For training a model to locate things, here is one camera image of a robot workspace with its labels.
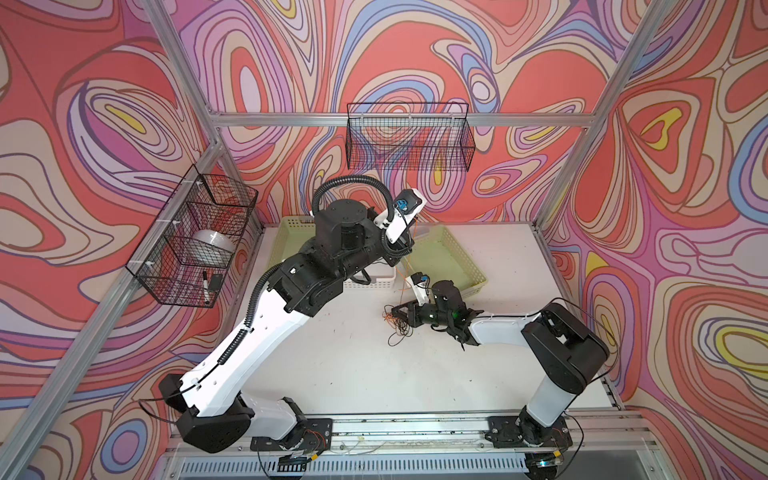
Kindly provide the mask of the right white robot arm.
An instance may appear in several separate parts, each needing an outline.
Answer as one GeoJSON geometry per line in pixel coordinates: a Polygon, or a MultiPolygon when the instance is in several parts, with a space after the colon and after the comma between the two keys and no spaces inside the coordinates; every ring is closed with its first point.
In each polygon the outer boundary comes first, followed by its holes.
{"type": "Polygon", "coordinates": [[[428,326],[461,346],[504,344],[528,348],[545,377],[520,413],[504,425],[489,422],[486,438],[496,448],[539,447],[564,429],[557,423],[595,380],[609,358],[605,342],[562,303],[553,300],[534,313],[487,314],[470,308],[450,280],[412,285],[416,298],[384,309],[396,325],[428,326]]]}

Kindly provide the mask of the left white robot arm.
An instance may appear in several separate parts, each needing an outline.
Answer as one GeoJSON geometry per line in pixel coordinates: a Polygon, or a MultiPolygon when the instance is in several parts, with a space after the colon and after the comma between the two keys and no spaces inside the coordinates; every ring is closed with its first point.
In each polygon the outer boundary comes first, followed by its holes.
{"type": "Polygon", "coordinates": [[[175,425],[183,441],[207,453],[244,436],[300,444],[307,423],[298,405],[288,397],[248,397],[243,385],[348,279],[378,260],[395,266],[408,255],[409,228],[423,207],[420,194],[406,190],[382,213],[350,199],[316,210],[314,236],[259,279],[244,319],[225,341],[191,371],[161,381],[163,400],[180,414],[175,425]]]}

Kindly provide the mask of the white plastic basket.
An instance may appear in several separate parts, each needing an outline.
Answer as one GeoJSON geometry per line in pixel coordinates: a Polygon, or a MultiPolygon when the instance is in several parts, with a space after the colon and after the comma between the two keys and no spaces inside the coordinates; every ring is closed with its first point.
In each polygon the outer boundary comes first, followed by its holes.
{"type": "Polygon", "coordinates": [[[397,277],[396,268],[376,262],[344,282],[345,289],[390,289],[397,277]]]}

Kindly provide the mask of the right green plastic basket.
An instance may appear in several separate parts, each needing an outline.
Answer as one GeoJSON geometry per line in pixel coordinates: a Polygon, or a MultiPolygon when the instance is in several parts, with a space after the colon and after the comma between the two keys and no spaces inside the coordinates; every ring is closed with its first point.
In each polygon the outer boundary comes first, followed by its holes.
{"type": "Polygon", "coordinates": [[[403,265],[408,275],[421,271],[433,283],[451,280],[463,297],[479,293],[487,283],[472,256],[443,225],[418,230],[412,252],[403,265]]]}

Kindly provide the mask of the green plastic basket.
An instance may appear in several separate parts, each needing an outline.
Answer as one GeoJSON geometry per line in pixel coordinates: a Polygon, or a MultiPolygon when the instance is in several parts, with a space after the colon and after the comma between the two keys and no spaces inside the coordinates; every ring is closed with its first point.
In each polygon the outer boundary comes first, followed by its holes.
{"type": "Polygon", "coordinates": [[[403,265],[408,275],[421,271],[433,283],[451,280],[463,297],[479,293],[487,283],[472,256],[443,225],[418,230],[412,252],[403,265]]]}
{"type": "Polygon", "coordinates": [[[311,216],[284,217],[278,226],[267,266],[272,267],[296,254],[314,235],[315,223],[311,216]]]}

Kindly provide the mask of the left green plastic basket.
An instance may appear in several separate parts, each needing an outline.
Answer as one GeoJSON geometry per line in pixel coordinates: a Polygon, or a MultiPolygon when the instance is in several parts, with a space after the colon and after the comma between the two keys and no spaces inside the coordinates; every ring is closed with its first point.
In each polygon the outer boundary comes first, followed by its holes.
{"type": "Polygon", "coordinates": [[[284,217],[278,226],[267,266],[272,267],[296,254],[314,235],[315,223],[311,216],[284,217]]]}

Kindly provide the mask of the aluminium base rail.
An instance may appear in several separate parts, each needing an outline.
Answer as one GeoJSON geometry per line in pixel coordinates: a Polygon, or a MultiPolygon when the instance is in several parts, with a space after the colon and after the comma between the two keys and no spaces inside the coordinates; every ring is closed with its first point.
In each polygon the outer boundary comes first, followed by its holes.
{"type": "Polygon", "coordinates": [[[304,439],[294,449],[353,456],[488,450],[574,453],[659,447],[648,422],[629,410],[571,410],[546,439],[536,444],[523,440],[516,419],[515,411],[311,415],[304,439]]]}

